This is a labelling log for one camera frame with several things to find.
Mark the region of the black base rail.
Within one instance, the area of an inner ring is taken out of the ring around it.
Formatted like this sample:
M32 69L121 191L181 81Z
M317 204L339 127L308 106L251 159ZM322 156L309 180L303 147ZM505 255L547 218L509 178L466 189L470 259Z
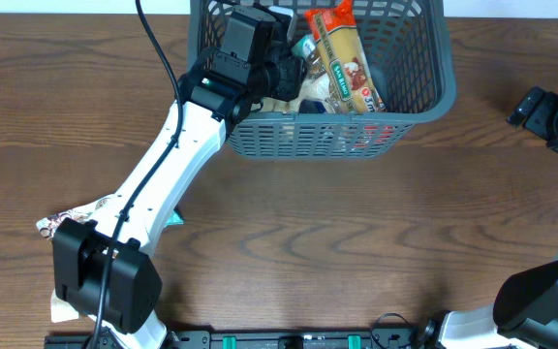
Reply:
M413 327L382 327L371 331L325 332L236 332L162 330L151 334L142 330L120 334L104 329L98 348L177 348L177 349L378 349L440 348L430 334L418 333Z

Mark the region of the beige snack pouch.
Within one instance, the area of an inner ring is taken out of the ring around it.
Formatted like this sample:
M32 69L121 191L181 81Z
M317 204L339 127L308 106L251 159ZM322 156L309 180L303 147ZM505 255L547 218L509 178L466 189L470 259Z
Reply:
M307 78L300 88L298 96L289 101L265 98L261 103L261 112L299 112L299 113L337 113L337 107L330 95L330 82L326 74L317 78Z
M77 206L42 218L36 223L36 228L43 238L52 241L55 231L65 219L70 218L79 223L85 223L95 211L107 204L113 197L113 194L109 194L84 206ZM52 292L50 318L52 323L72 321L79 318L79 312L66 301L59 300L55 292Z

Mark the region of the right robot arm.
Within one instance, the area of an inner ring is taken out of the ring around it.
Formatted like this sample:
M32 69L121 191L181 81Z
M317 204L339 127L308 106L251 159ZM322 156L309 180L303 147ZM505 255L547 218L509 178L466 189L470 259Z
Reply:
M531 88L507 119L558 154L558 94ZM558 348L558 252L554 260L510 276L495 302L431 320L424 348Z

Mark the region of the blue tissue multipack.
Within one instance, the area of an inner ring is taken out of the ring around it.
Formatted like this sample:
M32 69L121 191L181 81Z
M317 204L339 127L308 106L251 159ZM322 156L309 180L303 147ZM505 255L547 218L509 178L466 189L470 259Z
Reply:
M291 49L293 55L305 60L310 59L317 49L317 44L312 34L304 35Z

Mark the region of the grey plastic basket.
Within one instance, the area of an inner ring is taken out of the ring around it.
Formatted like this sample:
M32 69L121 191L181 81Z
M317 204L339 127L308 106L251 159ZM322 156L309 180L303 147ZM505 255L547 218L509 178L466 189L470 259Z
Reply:
M252 113L229 133L236 153L251 159L376 157L414 125L450 110L456 81L442 1L356 1L354 6L358 35L386 111Z

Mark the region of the orange spaghetti packet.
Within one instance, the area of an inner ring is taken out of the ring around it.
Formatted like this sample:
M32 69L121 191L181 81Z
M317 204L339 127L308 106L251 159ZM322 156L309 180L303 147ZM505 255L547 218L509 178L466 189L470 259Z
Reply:
M305 12L325 69L319 93L335 113L372 113L387 110L372 79L357 32L353 2L344 0L334 8Z

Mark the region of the teal wipes packet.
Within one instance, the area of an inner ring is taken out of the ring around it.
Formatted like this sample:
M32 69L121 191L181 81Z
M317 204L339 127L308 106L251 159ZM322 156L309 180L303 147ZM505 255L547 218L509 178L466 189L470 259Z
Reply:
M181 217L178 209L175 207L171 212L169 218L167 219L165 226L170 227L170 226L183 225L183 224L184 224L184 220Z

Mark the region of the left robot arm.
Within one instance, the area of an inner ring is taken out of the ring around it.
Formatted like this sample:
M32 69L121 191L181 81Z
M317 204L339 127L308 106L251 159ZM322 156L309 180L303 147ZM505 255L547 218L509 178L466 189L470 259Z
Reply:
M277 5L232 4L220 45L173 78L174 101L156 140L84 221L64 218L51 236L54 293L93 318L87 336L48 337L48 348L161 348L155 312L163 283L152 256L178 202L234 127L265 98L291 101L306 75L292 52L297 16Z

